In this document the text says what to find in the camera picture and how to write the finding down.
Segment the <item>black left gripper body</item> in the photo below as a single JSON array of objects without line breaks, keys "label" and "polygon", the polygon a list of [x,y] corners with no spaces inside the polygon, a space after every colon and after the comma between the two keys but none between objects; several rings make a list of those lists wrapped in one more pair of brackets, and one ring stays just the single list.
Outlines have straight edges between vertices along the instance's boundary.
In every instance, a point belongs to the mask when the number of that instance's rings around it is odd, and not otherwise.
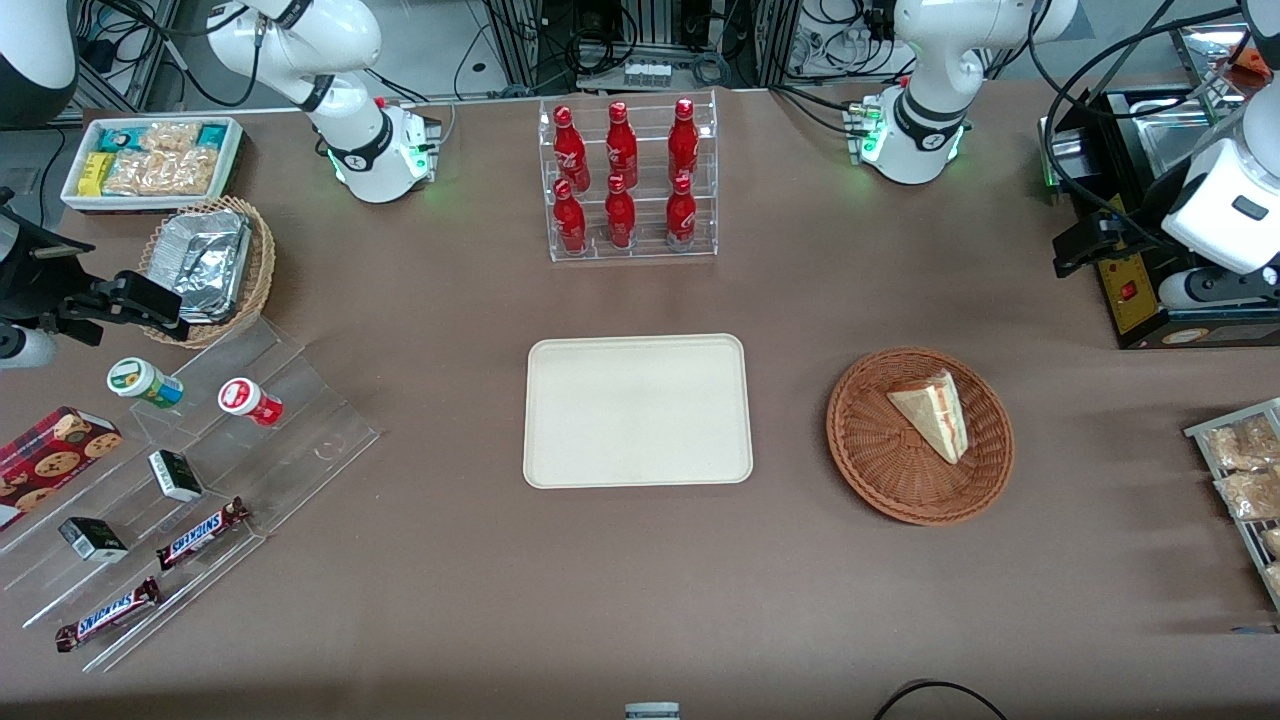
[{"label": "black left gripper body", "polygon": [[1187,247],[1165,232],[1161,225],[1174,205],[1174,195],[1147,195],[1126,210],[1120,196],[1100,201],[1103,219],[1098,220],[1103,237],[1111,243],[1096,254],[1096,263],[1115,263],[1139,254],[1156,251],[1175,260],[1187,258]]}]

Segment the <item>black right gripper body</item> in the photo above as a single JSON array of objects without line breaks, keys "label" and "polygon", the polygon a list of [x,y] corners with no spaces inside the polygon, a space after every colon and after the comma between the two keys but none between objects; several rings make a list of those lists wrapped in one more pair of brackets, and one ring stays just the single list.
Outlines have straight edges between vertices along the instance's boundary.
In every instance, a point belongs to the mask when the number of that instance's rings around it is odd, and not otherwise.
[{"label": "black right gripper body", "polygon": [[70,316],[67,299],[90,293],[96,283],[79,255],[96,246],[46,231],[8,208],[14,192],[1,192],[1,318],[19,327],[92,327]]}]

